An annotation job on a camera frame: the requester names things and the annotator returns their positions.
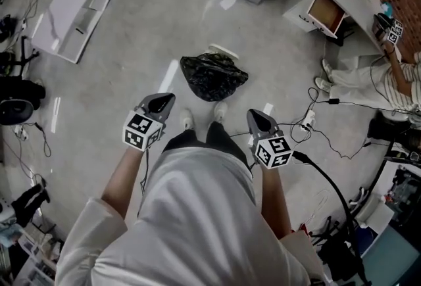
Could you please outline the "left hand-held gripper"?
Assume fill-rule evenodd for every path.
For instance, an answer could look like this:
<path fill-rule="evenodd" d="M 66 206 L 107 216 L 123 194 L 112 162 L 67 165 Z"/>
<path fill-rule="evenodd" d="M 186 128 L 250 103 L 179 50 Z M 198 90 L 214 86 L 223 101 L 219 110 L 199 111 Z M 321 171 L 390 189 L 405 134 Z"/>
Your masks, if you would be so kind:
<path fill-rule="evenodd" d="M 176 96 L 173 93 L 148 95 L 131 110 L 123 126 L 123 142 L 139 151 L 146 151 L 163 133 Z"/>

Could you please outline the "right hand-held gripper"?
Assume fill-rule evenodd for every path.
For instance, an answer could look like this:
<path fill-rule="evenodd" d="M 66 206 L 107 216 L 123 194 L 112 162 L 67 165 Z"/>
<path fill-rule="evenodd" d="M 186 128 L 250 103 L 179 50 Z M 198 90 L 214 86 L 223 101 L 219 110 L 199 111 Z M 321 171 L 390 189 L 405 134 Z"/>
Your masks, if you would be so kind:
<path fill-rule="evenodd" d="M 278 168 L 288 164 L 293 147 L 289 137 L 279 129 L 273 117 L 261 110 L 249 109 L 247 111 L 247 123 L 249 127 L 250 146 L 256 164 L 263 165 L 267 169 Z"/>

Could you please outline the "black plastic garbage bag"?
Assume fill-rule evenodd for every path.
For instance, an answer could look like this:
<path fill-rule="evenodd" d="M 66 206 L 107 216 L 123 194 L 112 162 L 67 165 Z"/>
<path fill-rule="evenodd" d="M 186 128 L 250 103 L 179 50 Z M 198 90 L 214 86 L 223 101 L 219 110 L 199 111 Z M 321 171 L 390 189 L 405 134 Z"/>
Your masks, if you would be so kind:
<path fill-rule="evenodd" d="M 220 53 L 182 57 L 180 68 L 192 92 L 207 102 L 219 102 L 233 95 L 248 79 L 248 73 Z"/>

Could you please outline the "person's right forearm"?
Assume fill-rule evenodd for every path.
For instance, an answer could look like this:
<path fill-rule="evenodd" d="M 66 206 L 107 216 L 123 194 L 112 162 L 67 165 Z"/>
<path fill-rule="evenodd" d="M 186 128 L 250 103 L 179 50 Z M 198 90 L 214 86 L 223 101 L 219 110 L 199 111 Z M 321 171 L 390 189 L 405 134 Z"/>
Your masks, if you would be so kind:
<path fill-rule="evenodd" d="M 262 170 L 261 214 L 278 239 L 291 233 L 291 221 L 287 210 L 284 189 L 277 168 Z"/>

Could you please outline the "person's left forearm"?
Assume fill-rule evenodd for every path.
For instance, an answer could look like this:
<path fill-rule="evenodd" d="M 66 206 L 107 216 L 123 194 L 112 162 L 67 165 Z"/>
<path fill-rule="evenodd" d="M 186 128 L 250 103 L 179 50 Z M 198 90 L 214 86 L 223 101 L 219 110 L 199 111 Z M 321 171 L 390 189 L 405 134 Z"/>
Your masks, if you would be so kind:
<path fill-rule="evenodd" d="M 144 152 L 128 147 L 106 185 L 101 200 L 125 219 Z"/>

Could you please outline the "white box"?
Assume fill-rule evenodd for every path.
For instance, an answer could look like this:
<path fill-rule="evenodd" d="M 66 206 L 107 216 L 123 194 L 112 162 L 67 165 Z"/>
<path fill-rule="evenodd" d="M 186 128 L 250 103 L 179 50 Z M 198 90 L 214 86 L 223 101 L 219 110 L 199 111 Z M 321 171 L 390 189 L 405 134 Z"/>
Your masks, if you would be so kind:
<path fill-rule="evenodd" d="M 239 56 L 237 54 L 217 44 L 210 44 L 208 46 L 206 53 L 218 53 L 220 55 L 223 55 L 225 57 L 232 59 L 233 61 L 239 59 Z"/>

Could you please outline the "person's left white shoe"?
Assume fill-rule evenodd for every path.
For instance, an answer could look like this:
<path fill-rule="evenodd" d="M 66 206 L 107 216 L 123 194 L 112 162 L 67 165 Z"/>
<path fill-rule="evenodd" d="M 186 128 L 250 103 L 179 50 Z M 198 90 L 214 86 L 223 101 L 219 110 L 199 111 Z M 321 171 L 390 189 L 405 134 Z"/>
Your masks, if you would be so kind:
<path fill-rule="evenodd" d="M 180 113 L 180 121 L 184 130 L 194 130 L 195 122 L 191 111 L 188 108 L 182 109 Z"/>

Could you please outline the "person's white shoe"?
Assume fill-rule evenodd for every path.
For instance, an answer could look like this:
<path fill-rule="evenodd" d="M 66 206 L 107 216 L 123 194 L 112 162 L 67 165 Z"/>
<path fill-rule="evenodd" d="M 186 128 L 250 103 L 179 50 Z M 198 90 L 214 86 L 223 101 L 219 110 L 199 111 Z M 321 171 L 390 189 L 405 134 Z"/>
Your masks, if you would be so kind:
<path fill-rule="evenodd" d="M 218 102 L 214 107 L 214 121 L 223 123 L 224 117 L 228 111 L 228 104 L 225 101 Z"/>
<path fill-rule="evenodd" d="M 188 108 L 182 109 L 180 113 L 180 121 L 184 130 L 194 130 L 195 122 L 191 111 Z"/>

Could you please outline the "person's right white shoe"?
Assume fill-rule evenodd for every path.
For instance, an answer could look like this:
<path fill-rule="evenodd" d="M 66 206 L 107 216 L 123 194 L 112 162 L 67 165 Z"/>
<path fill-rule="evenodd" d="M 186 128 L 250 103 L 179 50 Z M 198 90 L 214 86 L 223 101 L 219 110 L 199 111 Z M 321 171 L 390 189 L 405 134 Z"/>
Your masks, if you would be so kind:
<path fill-rule="evenodd" d="M 218 102 L 214 107 L 214 121 L 223 123 L 224 117 L 228 111 L 228 104 L 225 101 Z"/>

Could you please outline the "person's black trousers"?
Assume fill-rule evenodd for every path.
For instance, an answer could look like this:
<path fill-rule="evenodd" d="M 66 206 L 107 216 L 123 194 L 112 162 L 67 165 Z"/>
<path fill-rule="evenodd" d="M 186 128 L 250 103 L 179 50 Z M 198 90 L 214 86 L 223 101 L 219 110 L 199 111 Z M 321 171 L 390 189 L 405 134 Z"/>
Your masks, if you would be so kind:
<path fill-rule="evenodd" d="M 228 135 L 224 126 L 219 122 L 212 122 L 207 131 L 206 141 L 199 141 L 195 130 L 187 129 L 172 138 L 163 152 L 186 147 L 211 148 L 223 153 L 228 153 L 238 158 L 246 167 L 249 167 L 247 157 L 235 141 Z"/>

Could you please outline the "white power strip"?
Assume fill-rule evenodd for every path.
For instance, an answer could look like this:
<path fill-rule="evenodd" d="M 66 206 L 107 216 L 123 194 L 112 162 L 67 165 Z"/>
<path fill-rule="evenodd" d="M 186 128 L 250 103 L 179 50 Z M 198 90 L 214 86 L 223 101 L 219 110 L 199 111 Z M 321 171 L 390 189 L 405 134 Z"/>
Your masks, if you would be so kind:
<path fill-rule="evenodd" d="M 301 129 L 305 131 L 310 131 L 315 122 L 315 112 L 312 109 L 308 109 L 307 113 L 301 122 Z"/>

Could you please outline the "person's white shirt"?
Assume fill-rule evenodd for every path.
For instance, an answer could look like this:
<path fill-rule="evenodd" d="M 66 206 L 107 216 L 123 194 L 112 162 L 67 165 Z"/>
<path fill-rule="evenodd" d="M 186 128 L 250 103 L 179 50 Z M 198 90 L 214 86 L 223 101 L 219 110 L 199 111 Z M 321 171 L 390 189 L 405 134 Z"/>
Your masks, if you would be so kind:
<path fill-rule="evenodd" d="M 57 286 L 316 286 L 320 259 L 301 232 L 277 239 L 246 166 L 209 148 L 165 151 L 139 215 L 90 199 L 57 264 Z"/>

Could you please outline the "black office chair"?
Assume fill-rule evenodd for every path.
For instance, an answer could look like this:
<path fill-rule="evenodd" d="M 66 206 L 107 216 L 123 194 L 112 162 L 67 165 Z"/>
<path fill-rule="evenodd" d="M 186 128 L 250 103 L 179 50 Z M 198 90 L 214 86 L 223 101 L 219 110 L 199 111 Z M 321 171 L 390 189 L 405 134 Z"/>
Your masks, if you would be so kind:
<path fill-rule="evenodd" d="M 41 106 L 45 88 L 20 77 L 0 77 L 0 125 L 25 123 Z"/>

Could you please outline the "white side cabinet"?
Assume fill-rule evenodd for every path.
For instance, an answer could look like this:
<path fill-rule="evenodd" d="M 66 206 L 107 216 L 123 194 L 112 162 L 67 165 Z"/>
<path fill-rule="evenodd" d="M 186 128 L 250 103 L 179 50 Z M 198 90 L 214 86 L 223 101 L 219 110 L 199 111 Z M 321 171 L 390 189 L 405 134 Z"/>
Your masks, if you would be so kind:
<path fill-rule="evenodd" d="M 385 197 L 370 195 L 365 205 L 356 215 L 355 220 L 361 228 L 370 228 L 381 235 L 394 215 L 394 211 L 385 203 Z"/>

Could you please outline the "black swivel chair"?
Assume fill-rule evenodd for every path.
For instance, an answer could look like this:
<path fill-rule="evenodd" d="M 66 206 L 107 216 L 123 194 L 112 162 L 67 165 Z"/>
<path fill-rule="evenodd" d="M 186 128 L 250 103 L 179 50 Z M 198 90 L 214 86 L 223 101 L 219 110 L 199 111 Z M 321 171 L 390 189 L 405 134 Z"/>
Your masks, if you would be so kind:
<path fill-rule="evenodd" d="M 329 267 L 333 281 L 349 281 L 357 274 L 359 261 L 355 228 L 350 231 L 347 222 L 342 224 L 328 216 L 323 227 L 309 235 L 323 265 Z"/>

